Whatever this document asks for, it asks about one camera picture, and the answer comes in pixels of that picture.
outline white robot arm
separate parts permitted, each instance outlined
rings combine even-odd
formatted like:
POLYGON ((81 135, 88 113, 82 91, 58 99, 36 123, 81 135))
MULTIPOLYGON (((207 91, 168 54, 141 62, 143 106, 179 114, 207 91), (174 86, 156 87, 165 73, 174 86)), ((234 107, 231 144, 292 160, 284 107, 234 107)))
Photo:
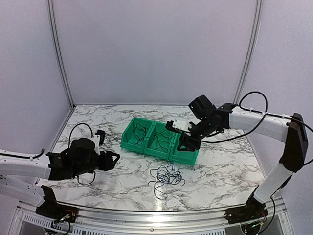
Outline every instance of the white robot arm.
POLYGON ((304 165, 308 139, 302 116, 297 113, 292 116, 262 113, 231 103, 216 108, 204 95, 196 98, 189 107, 201 120, 197 125, 179 120, 169 121, 166 125, 168 130, 181 133, 178 151, 195 151, 200 149, 201 142, 224 142, 202 139, 230 128, 248 131, 246 134, 253 131, 286 144, 279 163, 248 198, 246 206, 225 211, 225 219, 229 224, 261 218, 263 214, 268 215, 265 202, 284 187, 291 176, 304 165))
POLYGON ((64 180, 94 173, 97 169, 111 170, 120 156, 111 151, 100 151, 104 136, 104 131, 98 130, 92 139, 76 139, 61 153, 44 154, 42 150, 33 156, 0 150, 0 193, 36 206, 36 213, 46 217, 62 219, 66 210, 77 211, 74 207, 59 205, 51 188, 27 184, 11 175, 64 180))

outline marble tabletop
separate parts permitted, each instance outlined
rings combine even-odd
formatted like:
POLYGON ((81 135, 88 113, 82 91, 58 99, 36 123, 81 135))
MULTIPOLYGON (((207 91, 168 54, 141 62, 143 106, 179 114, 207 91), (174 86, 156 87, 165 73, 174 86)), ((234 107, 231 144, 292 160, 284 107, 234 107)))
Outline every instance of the marble tabletop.
MULTIPOLYGON (((245 203, 251 192, 264 179, 257 159, 246 138, 219 144, 201 144, 194 167, 175 163, 183 172, 184 186, 165 185, 162 192, 168 194, 159 200, 154 194, 150 170, 168 162, 147 155, 137 154, 120 147, 122 133, 133 117, 166 123, 179 119, 197 122, 186 106, 78 106, 63 130, 54 152, 67 148, 68 136, 74 125, 84 122, 94 131, 106 132, 102 150, 111 150, 121 158, 111 171, 96 170, 92 185, 80 185, 77 179, 48 181, 41 179, 39 185, 52 187, 58 201, 89 207, 136 210, 136 211, 182 211, 210 209, 245 203)), ((239 130, 225 130, 211 137, 210 141, 223 140, 242 134, 239 130)), ((79 126, 73 131, 72 140, 89 137, 89 129, 79 126)), ((83 183, 90 182, 92 174, 79 177, 83 183)))

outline black wire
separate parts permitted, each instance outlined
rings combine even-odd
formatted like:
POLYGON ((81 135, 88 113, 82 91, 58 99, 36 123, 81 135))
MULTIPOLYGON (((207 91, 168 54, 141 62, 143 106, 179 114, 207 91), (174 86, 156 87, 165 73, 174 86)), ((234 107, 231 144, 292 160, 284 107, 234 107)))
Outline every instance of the black wire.
MULTIPOLYGON (((196 141, 201 141, 203 143, 223 143, 223 142, 226 142, 226 141, 232 141, 232 140, 235 140, 235 139, 238 139, 238 138, 241 138, 241 137, 244 137, 244 136, 247 136, 249 134, 251 134, 253 131, 255 131, 256 128, 258 128, 262 121, 265 119, 265 116, 267 115, 267 111, 268 111, 268 99, 266 98, 266 96, 262 93, 262 92, 259 92, 259 91, 252 91, 252 92, 248 92, 247 94, 244 95, 244 97, 240 100, 239 102, 239 107, 241 107, 241 103, 242 101, 250 94, 254 94, 254 93, 257 93, 257 94, 261 94, 263 97, 264 97, 264 100, 265 100, 265 113, 263 115, 263 117, 261 118, 261 120, 258 122, 258 124, 250 131, 242 134, 242 135, 239 135, 239 136, 235 136, 235 137, 232 137, 232 138, 229 138, 229 139, 226 139, 226 140, 222 140, 222 141, 202 141, 202 140, 199 140, 199 139, 196 139, 196 138, 193 138, 193 137, 190 137, 189 135, 185 134, 184 132, 180 132, 182 135, 192 139, 192 140, 196 140, 196 141)), ((257 111, 257 110, 254 110, 254 112, 256 113, 262 113, 261 111, 257 111)))
POLYGON ((152 143, 156 140, 156 148, 155 148, 154 150, 161 149, 164 153, 167 153, 167 152, 168 152, 168 148, 163 147, 160 142, 164 142, 164 143, 166 143, 166 144, 168 144, 168 145, 170 144, 170 142, 160 140, 160 139, 159 139, 159 136, 163 136, 163 137, 167 138, 168 141, 170 141, 175 135, 173 134, 173 135, 170 137, 170 132, 167 131, 167 130, 163 130, 162 132, 156 132, 154 138, 153 138, 153 139, 150 141, 150 143, 148 144, 148 148, 151 148, 152 143))
POLYGON ((267 226, 261 231, 261 232, 259 232, 259 234, 261 234, 261 233, 263 233, 269 226, 270 226, 270 224, 273 222, 273 220, 274 220, 274 217, 275 217, 275 213, 276 213, 276 205, 275 205, 275 202, 274 202, 274 199, 273 199, 273 196, 272 197, 270 197, 271 199, 272 199, 272 202, 273 202, 273 205, 274 205, 274 213, 273 213, 273 217, 272 217, 272 219, 270 220, 270 222, 267 224, 267 226))
MULTIPOLYGON (((190 137, 189 135, 187 135, 187 134, 186 134, 185 132, 183 132, 183 131, 180 131, 179 133, 181 133, 182 135, 184 135, 184 136, 186 136, 186 137, 188 137, 188 138, 190 138, 190 139, 192 139, 192 140, 201 141, 201 142, 203 142, 203 143, 222 143, 222 142, 226 142, 226 141, 232 141, 232 140, 235 140, 235 139, 237 139, 237 138, 241 138, 241 137, 247 136, 247 135, 251 134, 253 131, 255 131, 256 128, 258 128, 258 127, 261 125, 261 123, 262 123, 262 121, 264 120, 264 118, 265 118, 266 115, 272 116, 272 117, 277 117, 277 118, 284 118, 284 119, 292 120, 292 121, 294 121, 294 122, 296 122, 296 123, 298 123, 298 124, 300 124, 300 125, 305 126, 306 128, 308 128, 308 129, 313 133, 313 129, 312 129, 309 125, 305 124, 305 123, 302 122, 302 121, 299 121, 299 120, 294 119, 294 118, 292 118, 292 117, 285 117, 285 116, 278 115, 278 114, 269 114, 269 113, 267 113, 267 111, 268 111, 268 99, 266 98, 266 96, 265 96, 262 92, 259 92, 259 91, 252 91, 252 92, 248 92, 247 94, 245 94, 244 97, 243 97, 243 98, 240 100, 240 102, 239 102, 239 107, 240 107, 241 109, 243 109, 243 110, 245 110, 245 111, 251 111, 251 112, 254 112, 254 113, 259 113, 259 114, 262 114, 262 113, 263 113, 263 112, 258 111, 258 110, 250 110, 250 109, 247 109, 247 108, 244 108, 244 107, 241 106, 242 101, 243 101, 248 95, 254 94, 254 93, 260 94, 260 95, 262 95, 262 96, 264 97, 266 107, 265 107, 265 113, 264 113, 262 119, 260 120, 260 122, 259 122, 252 130, 250 130, 249 132, 244 133, 244 134, 239 135, 239 136, 235 136, 235 137, 226 139, 226 140, 222 140, 222 141, 202 141, 202 140, 199 140, 199 139, 190 137)), ((304 163, 303 166, 306 166, 306 165, 308 165, 308 164, 311 164, 312 162, 313 162, 313 159, 311 159, 311 160, 308 161, 307 163, 304 163)))
POLYGON ((96 178, 96 172, 95 171, 93 171, 93 179, 92 179, 92 181, 90 182, 90 183, 80 183, 79 182, 79 176, 77 175, 77 182, 80 184, 80 185, 91 185, 92 183, 93 183, 93 181, 95 180, 95 178, 96 178))
MULTIPOLYGON (((45 149, 41 149, 41 153, 32 157, 33 159, 41 157, 45 152, 45 149)), ((7 153, 0 153, 0 156, 7 156, 7 157, 15 157, 15 158, 22 158, 22 159, 30 159, 31 157, 25 157, 25 156, 20 156, 20 155, 14 155, 14 154, 7 154, 7 153)))
POLYGON ((175 171, 174 163, 169 163, 167 166, 162 165, 158 169, 151 169, 150 175, 155 180, 149 181, 148 184, 151 182, 154 183, 154 194, 156 198, 159 200, 164 200, 168 197, 167 193, 158 190, 158 188, 162 187, 165 184, 177 185, 183 181, 183 184, 181 186, 184 186, 186 181, 182 178, 181 174, 183 174, 183 172, 181 172, 179 169, 175 171), (162 196, 158 197, 156 191, 160 192, 162 196))
MULTIPOLYGON (((246 111, 250 111, 250 109, 247 109, 247 108, 244 108, 241 106, 241 103, 243 102, 243 100, 248 96, 248 95, 251 95, 251 94, 260 94, 261 96, 263 96, 264 100, 265 100, 265 112, 268 111, 268 99, 266 98, 266 96, 262 93, 262 92, 259 92, 259 91, 252 91, 252 92, 248 92, 247 94, 244 95, 244 97, 241 98, 241 100, 239 101, 239 107, 243 110, 246 110, 246 111)), ((261 114, 262 112, 261 111, 258 111, 258 110, 252 110, 253 112, 255 113, 259 113, 261 114)))
POLYGON ((68 138, 68 148, 69 148, 69 146, 70 146, 70 137, 71 137, 71 135, 72 135, 72 133, 73 133, 73 130, 74 130, 77 126, 80 126, 80 125, 85 125, 85 126, 87 126, 87 127, 90 129, 91 138, 93 137, 92 128, 91 128, 88 124, 86 124, 86 123, 78 123, 78 124, 77 124, 76 126, 74 126, 74 127, 72 128, 72 130, 70 131, 69 138, 68 138))
POLYGON ((215 135, 217 135, 217 134, 219 134, 219 133, 222 133, 222 132, 217 131, 217 132, 215 132, 215 133, 213 133, 213 134, 207 135, 206 137, 212 137, 212 136, 215 136, 215 135))
POLYGON ((142 144, 143 144, 143 141, 147 135, 147 132, 148 132, 148 128, 147 127, 144 127, 142 125, 140 125, 139 123, 136 124, 136 127, 133 129, 133 135, 136 137, 137 139, 137 142, 133 142, 132 144, 133 145, 137 145, 139 147, 142 147, 142 144), (143 134, 142 134, 142 137, 140 137, 138 134, 136 134, 136 130, 139 130, 139 131, 142 131, 143 134))
POLYGON ((65 221, 68 223, 68 230, 67 230, 64 234, 59 234, 59 232, 53 231, 53 230, 51 230, 51 231, 46 231, 45 228, 44 228, 44 231, 45 231, 46 233, 50 234, 50 235, 67 235, 67 234, 69 234, 69 232, 70 232, 71 226, 70 226, 70 222, 69 222, 68 220, 65 220, 65 221))

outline white wall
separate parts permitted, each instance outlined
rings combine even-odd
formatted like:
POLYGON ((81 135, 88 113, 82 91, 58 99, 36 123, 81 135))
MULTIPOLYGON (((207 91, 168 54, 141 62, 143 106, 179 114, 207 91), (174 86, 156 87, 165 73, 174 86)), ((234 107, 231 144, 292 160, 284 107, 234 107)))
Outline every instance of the white wall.
MULTIPOLYGON (((313 127, 313 2, 309 0, 265 0, 256 50, 244 94, 264 92, 269 111, 301 113, 313 127)), ((263 109, 262 97, 245 102, 263 109)), ((313 158, 313 135, 308 133, 307 160, 313 158)), ((251 134, 250 140, 266 174, 280 159, 284 144, 251 134)), ((312 234, 313 164, 296 173, 283 192, 296 235, 312 234)))
POLYGON ((55 1, 74 101, 188 104, 201 94, 216 105, 233 100, 255 4, 254 0, 55 1))
POLYGON ((69 105, 42 0, 3 0, 0 7, 0 149, 49 149, 69 105))

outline green bin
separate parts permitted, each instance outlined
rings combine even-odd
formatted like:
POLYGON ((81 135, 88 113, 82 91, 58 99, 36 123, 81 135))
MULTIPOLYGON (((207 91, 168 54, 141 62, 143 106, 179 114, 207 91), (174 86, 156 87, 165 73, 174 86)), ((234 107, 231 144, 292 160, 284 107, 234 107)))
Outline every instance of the green bin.
POLYGON ((122 135, 121 147, 138 153, 144 153, 146 137, 153 121, 135 117, 122 135))
POLYGON ((169 160, 194 166, 196 163, 196 160, 197 160, 199 150, 196 150, 194 152, 177 151, 177 146, 179 144, 180 136, 181 136, 181 134, 176 134, 176 136, 175 136, 174 145, 172 147, 172 151, 171 151, 169 160))
POLYGON ((199 150, 177 151, 180 134, 166 130, 165 126, 161 122, 135 117, 122 135, 121 147, 194 166, 199 150))
POLYGON ((147 137, 145 154, 168 160, 174 138, 175 133, 168 131, 164 123, 155 122, 147 137))

